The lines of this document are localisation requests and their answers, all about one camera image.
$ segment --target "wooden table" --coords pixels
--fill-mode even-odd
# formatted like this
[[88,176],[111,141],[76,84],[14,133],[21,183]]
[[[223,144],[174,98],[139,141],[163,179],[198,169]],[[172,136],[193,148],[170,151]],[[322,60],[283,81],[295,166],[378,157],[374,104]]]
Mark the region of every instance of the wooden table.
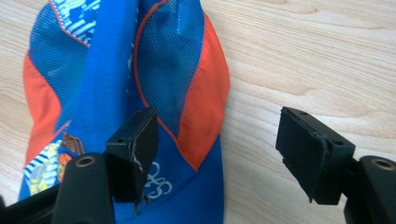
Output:
[[[23,55],[45,0],[0,2],[0,192],[16,202],[32,120]],[[230,67],[221,133],[226,223],[345,223],[309,203],[275,149],[279,110],[299,108],[396,161],[396,1],[203,0]]]

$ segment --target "bag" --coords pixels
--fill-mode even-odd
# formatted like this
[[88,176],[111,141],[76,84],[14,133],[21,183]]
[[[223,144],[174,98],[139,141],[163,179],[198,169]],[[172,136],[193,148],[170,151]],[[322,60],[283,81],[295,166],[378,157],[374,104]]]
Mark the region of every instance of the bag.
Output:
[[59,184],[64,167],[136,110],[158,108],[159,148],[142,204],[114,203],[117,223],[221,223],[219,132],[228,67],[198,0],[50,0],[25,56],[34,127],[20,200]]

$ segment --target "light wood surface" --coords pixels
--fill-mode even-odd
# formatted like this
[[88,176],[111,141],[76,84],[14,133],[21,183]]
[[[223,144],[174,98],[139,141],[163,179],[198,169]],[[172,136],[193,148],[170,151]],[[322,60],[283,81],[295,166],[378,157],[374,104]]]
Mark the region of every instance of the light wood surface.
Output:
[[[23,55],[45,0],[0,1],[0,193],[15,203],[32,120]],[[225,223],[345,223],[309,203],[275,149],[282,105],[396,161],[396,1],[203,0],[230,67]]]

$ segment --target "blue mesh fabric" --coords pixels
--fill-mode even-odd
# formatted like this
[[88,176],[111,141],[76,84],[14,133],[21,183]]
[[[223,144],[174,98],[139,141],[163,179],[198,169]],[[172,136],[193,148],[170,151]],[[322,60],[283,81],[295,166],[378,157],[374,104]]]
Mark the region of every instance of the blue mesh fabric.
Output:
[[199,1],[170,0],[151,15],[140,37],[137,68],[143,94],[174,135],[201,56],[204,25]]
[[50,5],[37,17],[30,38],[29,56],[60,100],[62,115],[57,127],[72,118],[88,49],[65,34]]

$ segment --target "white printed symbol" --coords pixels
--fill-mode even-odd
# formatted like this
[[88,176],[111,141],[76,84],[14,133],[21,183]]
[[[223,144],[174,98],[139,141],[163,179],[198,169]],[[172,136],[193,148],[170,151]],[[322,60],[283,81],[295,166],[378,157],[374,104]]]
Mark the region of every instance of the white printed symbol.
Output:
[[145,188],[149,188],[151,187],[151,185],[156,186],[155,190],[148,194],[150,199],[156,199],[161,195],[165,195],[171,192],[172,184],[169,181],[166,181],[164,177],[156,178],[157,175],[160,173],[160,164],[154,161],[152,165],[156,167],[157,172],[155,172],[154,175],[148,174],[148,182],[146,183]]

